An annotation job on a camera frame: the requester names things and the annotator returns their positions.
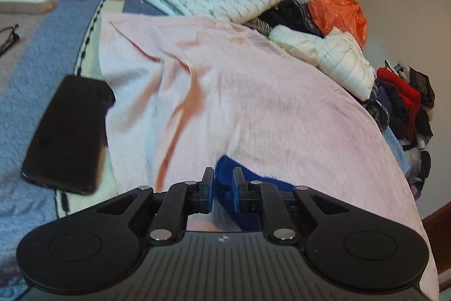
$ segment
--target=orange plastic bag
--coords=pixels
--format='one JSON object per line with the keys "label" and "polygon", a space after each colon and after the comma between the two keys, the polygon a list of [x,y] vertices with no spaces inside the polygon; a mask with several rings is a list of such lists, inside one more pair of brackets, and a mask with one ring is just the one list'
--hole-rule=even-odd
{"label": "orange plastic bag", "polygon": [[313,22],[326,36],[336,27],[350,32],[363,49],[367,39],[368,21],[359,2],[353,0],[309,0],[308,10]]}

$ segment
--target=red clothing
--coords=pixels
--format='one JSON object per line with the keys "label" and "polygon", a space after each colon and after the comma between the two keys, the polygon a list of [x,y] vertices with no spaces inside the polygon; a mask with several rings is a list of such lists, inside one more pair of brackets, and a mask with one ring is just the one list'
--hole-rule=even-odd
{"label": "red clothing", "polygon": [[400,78],[386,68],[379,68],[377,70],[378,79],[391,83],[396,86],[407,111],[409,112],[409,127],[407,128],[407,139],[413,139],[415,130],[415,116],[420,109],[421,96],[420,93],[410,87],[406,81]]}

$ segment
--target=blue towel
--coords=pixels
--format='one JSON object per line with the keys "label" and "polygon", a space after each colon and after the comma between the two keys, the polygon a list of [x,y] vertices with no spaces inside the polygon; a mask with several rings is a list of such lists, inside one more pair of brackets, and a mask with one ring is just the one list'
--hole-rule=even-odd
{"label": "blue towel", "polygon": [[388,146],[392,150],[393,155],[395,156],[396,162],[398,163],[398,166],[402,170],[402,173],[404,176],[407,175],[409,172],[409,161],[404,155],[404,150],[401,147],[401,144],[399,144],[398,140],[396,139],[395,135],[393,134],[392,130],[390,128],[387,128],[382,132],[382,135],[384,136],[385,142],[387,142]]}
{"label": "blue towel", "polygon": [[238,162],[233,161],[226,155],[222,156],[219,159],[215,168],[215,180],[213,181],[214,198],[219,201],[219,203],[224,207],[228,215],[230,215],[230,217],[235,221],[240,229],[242,229],[243,231],[258,231],[260,230],[260,220],[258,218],[258,215],[252,213],[238,214],[235,212],[233,206],[232,181],[233,169],[236,167],[241,167],[246,181],[265,181],[267,183],[276,185],[279,191],[282,192],[292,192],[294,185],[274,178],[258,176],[244,166],[240,165]]}

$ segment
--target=pile of clothes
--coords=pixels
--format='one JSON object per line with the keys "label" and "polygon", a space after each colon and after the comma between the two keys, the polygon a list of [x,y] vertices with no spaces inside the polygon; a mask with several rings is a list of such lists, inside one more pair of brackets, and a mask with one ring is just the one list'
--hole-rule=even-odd
{"label": "pile of clothes", "polygon": [[431,169],[431,156],[425,147],[434,136],[429,120],[435,94],[425,74],[399,63],[395,68],[388,62],[386,65],[377,71],[375,100],[386,111],[381,115],[398,140],[398,147],[394,147],[395,142],[389,144],[392,151],[402,146],[407,161],[404,174],[418,199]]}
{"label": "pile of clothes", "polygon": [[425,146],[434,91],[413,68],[380,68],[364,58],[366,19],[351,0],[283,0],[244,23],[291,56],[309,63],[346,89],[369,112],[393,152],[415,199],[431,168]]}

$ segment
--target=eyeglasses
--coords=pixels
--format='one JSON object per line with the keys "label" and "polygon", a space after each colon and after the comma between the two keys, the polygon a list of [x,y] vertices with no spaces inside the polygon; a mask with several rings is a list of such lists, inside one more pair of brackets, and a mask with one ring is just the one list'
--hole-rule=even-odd
{"label": "eyeglasses", "polygon": [[11,46],[13,46],[17,41],[19,41],[20,36],[17,35],[16,29],[19,27],[19,25],[9,26],[5,27],[4,29],[0,30],[0,38],[1,40],[5,40],[0,45],[0,57],[5,53],[6,50],[8,50]]}

